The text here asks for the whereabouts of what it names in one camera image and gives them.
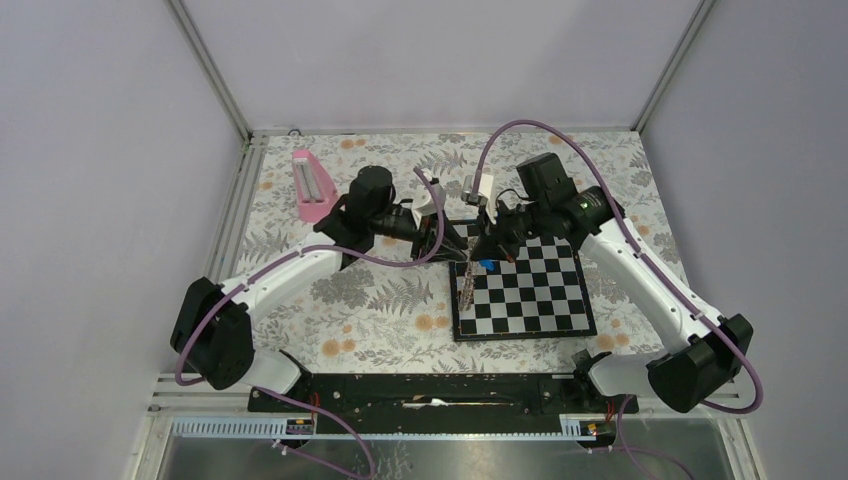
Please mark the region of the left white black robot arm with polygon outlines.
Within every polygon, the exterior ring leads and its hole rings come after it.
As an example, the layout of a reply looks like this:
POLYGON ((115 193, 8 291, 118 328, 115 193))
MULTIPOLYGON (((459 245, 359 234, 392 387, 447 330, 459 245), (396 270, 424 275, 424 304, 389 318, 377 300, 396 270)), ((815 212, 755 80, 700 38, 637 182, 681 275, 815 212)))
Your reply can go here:
POLYGON ((366 166, 346 194, 301 242, 266 264, 222 283, 207 277, 187 289, 170 345, 178 355, 175 380, 180 386, 208 383, 215 390, 235 384, 271 390, 288 411, 309 401, 310 385, 291 355, 257 346, 253 324, 314 282, 358 260, 400 268, 430 262, 464 261, 468 242, 444 212, 438 179, 416 168, 424 193, 399 200, 393 177, 381 166, 366 166), (377 237, 410 244, 402 263, 370 255, 377 237))

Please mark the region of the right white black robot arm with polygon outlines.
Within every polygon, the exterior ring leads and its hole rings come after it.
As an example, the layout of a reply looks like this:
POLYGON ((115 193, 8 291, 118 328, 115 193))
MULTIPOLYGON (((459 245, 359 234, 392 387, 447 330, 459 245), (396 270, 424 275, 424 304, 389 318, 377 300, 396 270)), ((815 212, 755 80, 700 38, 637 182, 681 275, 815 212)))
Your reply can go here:
POLYGON ((597 412, 614 396, 661 400, 688 413, 742 370, 753 327, 742 315, 725 316, 673 275, 632 232, 622 207, 600 186, 579 191, 554 153, 516 168, 527 203, 498 200, 491 175, 467 176, 461 198, 477 207, 480 238, 474 260, 513 261, 528 240, 563 239, 593 261, 647 318, 662 347, 647 354, 598 354, 576 364, 575 402, 597 412))

